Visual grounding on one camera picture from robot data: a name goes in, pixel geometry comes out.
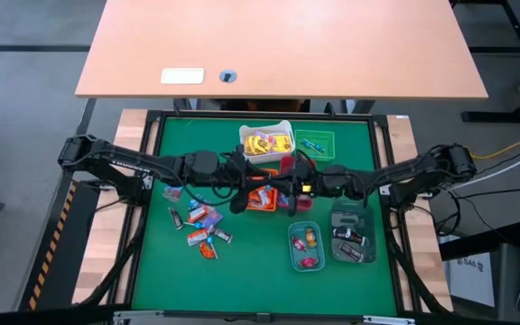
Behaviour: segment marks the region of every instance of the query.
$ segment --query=candy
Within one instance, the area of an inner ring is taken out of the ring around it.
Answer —
[[[260,196],[260,200],[262,202],[263,207],[265,207],[266,205],[268,205],[268,203],[270,203],[270,199],[268,198],[268,194],[266,193],[265,190],[259,190],[258,195]]]
[[[219,214],[217,211],[212,210],[208,213],[208,215],[204,218],[204,220],[201,222],[201,225],[204,229],[207,229],[210,231],[214,226],[216,226],[220,220],[222,219],[222,215]]]
[[[356,249],[345,242],[340,243],[339,250],[346,253],[348,256],[350,256],[350,258],[357,262],[362,262],[362,260],[365,258],[362,253],[358,252]]]
[[[184,222],[184,225],[193,226],[196,229],[203,229],[204,228],[204,225],[201,222],[199,222],[199,221],[198,222],[194,222],[194,223]]]
[[[278,203],[288,205],[288,198],[284,194],[278,193]]]
[[[190,200],[190,203],[188,203],[188,211],[195,210],[201,206],[202,205],[198,201],[192,199],[192,200]]]
[[[199,207],[192,212],[190,212],[190,216],[188,217],[188,222],[193,223],[194,221],[198,220],[199,218],[202,218],[206,216],[208,213],[208,208],[206,207]]]
[[[216,258],[218,258],[218,254],[216,253],[216,248],[214,247],[214,238],[208,237],[208,239],[206,239],[206,241],[208,242],[209,246],[212,247],[212,250],[214,251],[214,256]]]
[[[314,235],[314,229],[311,227],[306,229],[306,241],[308,242],[308,247],[316,247],[316,235]]]
[[[184,227],[184,223],[181,222],[181,218],[178,212],[174,208],[168,208],[168,211],[170,212],[174,226],[176,226],[176,230],[182,229]]]
[[[200,243],[200,253],[206,258],[218,258],[216,256],[216,251],[205,241]]]
[[[275,153],[289,153],[292,150],[291,140],[289,135],[274,135],[275,144],[272,150]]]
[[[205,240],[206,238],[208,238],[208,231],[204,229],[194,231],[193,233],[188,235],[188,245],[196,245],[200,241]]]
[[[359,245],[364,245],[367,241],[366,237],[362,237],[361,235],[357,234],[357,232],[352,229],[351,227],[335,227],[332,229],[332,236],[334,238],[339,238],[342,240],[350,241],[353,243],[357,243]]]
[[[220,228],[217,228],[217,227],[212,228],[211,233],[218,236],[218,238],[224,240],[228,244],[230,244],[230,242],[232,241],[232,235],[230,235],[229,233],[227,233],[226,231],[224,231]]]
[[[292,150],[289,135],[267,135],[256,131],[244,140],[244,153],[258,155],[267,153],[289,153]]]
[[[313,144],[312,142],[310,142],[306,139],[302,139],[302,144],[304,144],[305,147],[314,150],[318,154],[320,154],[321,151],[324,151],[322,149],[322,146],[320,146],[319,144]]]
[[[318,258],[306,257],[301,261],[298,261],[298,265],[303,268],[314,267],[318,263]]]
[[[304,252],[306,251],[306,244],[302,240],[293,237],[292,243],[294,244],[294,247],[296,247],[296,249],[302,250]]]
[[[175,188],[175,187],[166,185],[166,187],[163,188],[162,196],[167,200],[170,200],[172,202],[177,202],[178,200],[180,200],[180,194],[181,194],[182,189],[183,189],[182,186]]]

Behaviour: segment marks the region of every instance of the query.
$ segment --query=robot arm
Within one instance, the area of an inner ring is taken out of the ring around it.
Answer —
[[[270,185],[289,197],[290,211],[296,210],[301,195],[365,200],[376,188],[391,185],[389,205],[398,209],[412,203],[417,194],[440,186],[470,180],[476,168],[469,151],[459,144],[438,145],[418,157],[372,172],[351,170],[334,164],[318,171],[302,152],[287,173],[271,176],[246,160],[242,146],[232,153],[197,151],[181,156],[155,157],[112,145],[91,135],[69,138],[61,150],[59,164],[71,171],[85,171],[116,187],[120,198],[139,204],[144,184],[139,177],[125,176],[112,165],[143,172],[171,186],[232,188],[237,194],[230,210],[246,209],[248,194]]]

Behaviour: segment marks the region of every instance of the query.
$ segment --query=dark green basket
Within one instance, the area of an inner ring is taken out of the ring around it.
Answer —
[[[319,144],[324,152],[317,153],[316,150],[305,147],[303,139],[313,144]],[[294,141],[296,142],[296,149],[304,151],[317,162],[329,162],[334,160],[334,132],[295,130]]]

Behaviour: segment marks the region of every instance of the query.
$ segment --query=white bin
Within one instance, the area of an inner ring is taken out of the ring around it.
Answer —
[[[246,159],[251,163],[269,163],[269,162],[280,162],[283,157],[288,157],[293,155],[294,149],[296,148],[296,144],[294,142],[294,133],[293,127],[290,125],[290,122],[283,120],[277,125],[269,125],[269,126],[260,126],[260,127],[248,127],[246,125],[240,126],[240,143],[244,144],[246,141],[246,137],[249,135],[254,135],[256,131],[260,131],[265,135],[289,135],[290,136],[290,145],[291,150],[289,153],[267,153],[267,154],[258,154],[248,156],[244,154]]]

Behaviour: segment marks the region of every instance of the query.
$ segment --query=wooden panel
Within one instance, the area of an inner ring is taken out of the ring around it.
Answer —
[[[146,110],[125,109],[119,120],[115,145],[139,150],[144,132]],[[131,174],[129,170],[120,171]],[[97,205],[100,207],[117,200],[115,190],[103,191]],[[72,302],[81,302],[88,298],[93,289],[106,276],[116,261],[117,244],[122,233],[125,204],[115,204],[96,213],[89,231],[88,245],[79,270],[76,290]]]
[[[166,68],[204,81],[163,85]],[[448,0],[109,0],[76,94],[487,97]]]
[[[393,146],[393,155],[395,162],[399,163],[404,160],[413,159],[417,156],[416,144],[413,137],[413,129],[408,116],[387,116],[388,131]],[[382,136],[380,128],[376,129],[379,146],[382,148]],[[380,150],[381,162],[386,163],[385,153]],[[414,203],[419,207],[430,210],[427,200],[417,199]],[[452,302],[450,301],[449,288],[442,266],[441,253],[439,251],[439,243],[434,232],[434,225],[431,215],[421,209],[412,209],[405,213],[406,226],[408,229],[409,242],[413,253],[414,269],[424,281],[432,294],[439,303],[452,311]],[[400,244],[400,237],[395,231],[397,242]],[[407,310],[412,309],[409,283],[406,274],[399,266],[399,274],[401,278],[401,286],[403,288],[404,307]],[[422,304],[424,311],[429,311]]]

